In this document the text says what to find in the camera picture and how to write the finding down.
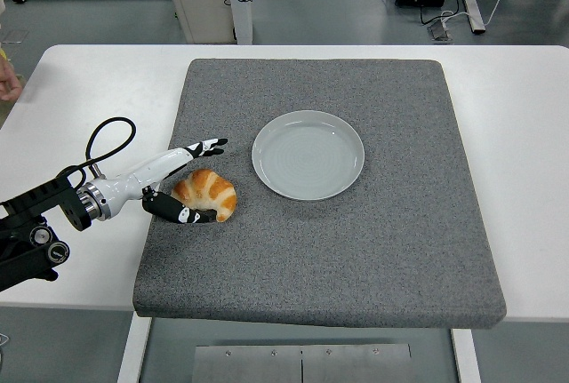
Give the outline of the white black-fingered robot hand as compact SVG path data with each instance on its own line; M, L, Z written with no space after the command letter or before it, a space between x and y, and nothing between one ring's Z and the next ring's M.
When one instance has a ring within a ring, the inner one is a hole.
M84 185L83 191L92 199L100 220L114 218L126 202L141 199L147 212L162 219L175 223L209 222L211 216L205 217L192 211L182 202L157 193L155 188L190 161L202 156L222 154L222 147L227 143L226 139L210 139L170 149L113 178L97 175Z

